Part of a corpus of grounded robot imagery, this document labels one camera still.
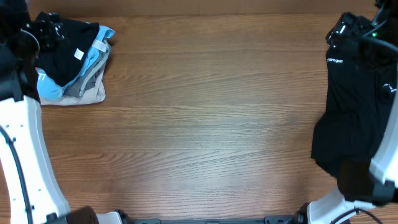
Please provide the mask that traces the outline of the plain black t-shirt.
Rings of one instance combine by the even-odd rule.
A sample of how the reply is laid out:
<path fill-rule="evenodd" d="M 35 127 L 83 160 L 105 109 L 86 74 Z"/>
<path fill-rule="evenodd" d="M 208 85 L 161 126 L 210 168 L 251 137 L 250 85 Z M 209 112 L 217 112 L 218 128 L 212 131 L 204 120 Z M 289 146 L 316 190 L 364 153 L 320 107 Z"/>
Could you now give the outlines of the plain black t-shirt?
<path fill-rule="evenodd" d="M 65 86 L 79 74 L 85 57 L 100 26 L 70 19 L 61 19 L 67 41 L 51 51 L 41 51 L 35 66 L 41 68 L 58 86 Z"/>

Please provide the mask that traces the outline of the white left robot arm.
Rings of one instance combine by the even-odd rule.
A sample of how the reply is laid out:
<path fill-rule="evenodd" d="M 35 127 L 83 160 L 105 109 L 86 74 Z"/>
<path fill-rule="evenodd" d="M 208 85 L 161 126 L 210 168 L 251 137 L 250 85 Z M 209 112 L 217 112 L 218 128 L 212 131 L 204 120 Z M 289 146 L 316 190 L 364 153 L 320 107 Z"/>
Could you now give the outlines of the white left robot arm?
<path fill-rule="evenodd" d="M 11 223 L 125 223 L 118 211 L 72 211 L 53 173 L 42 131 L 35 60 L 67 41 L 58 14 L 32 21 L 27 1 L 1 1 L 1 165 Z"/>

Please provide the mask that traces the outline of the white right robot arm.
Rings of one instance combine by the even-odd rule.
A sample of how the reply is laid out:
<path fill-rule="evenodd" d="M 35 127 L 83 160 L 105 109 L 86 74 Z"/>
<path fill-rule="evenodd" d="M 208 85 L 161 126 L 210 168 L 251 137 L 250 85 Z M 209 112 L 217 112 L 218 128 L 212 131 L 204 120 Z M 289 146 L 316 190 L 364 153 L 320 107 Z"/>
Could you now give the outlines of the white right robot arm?
<path fill-rule="evenodd" d="M 348 223 L 397 202 L 397 2 L 375 5 L 373 19 L 343 13 L 326 35 L 326 108 L 311 157 L 337 185 L 295 223 Z"/>

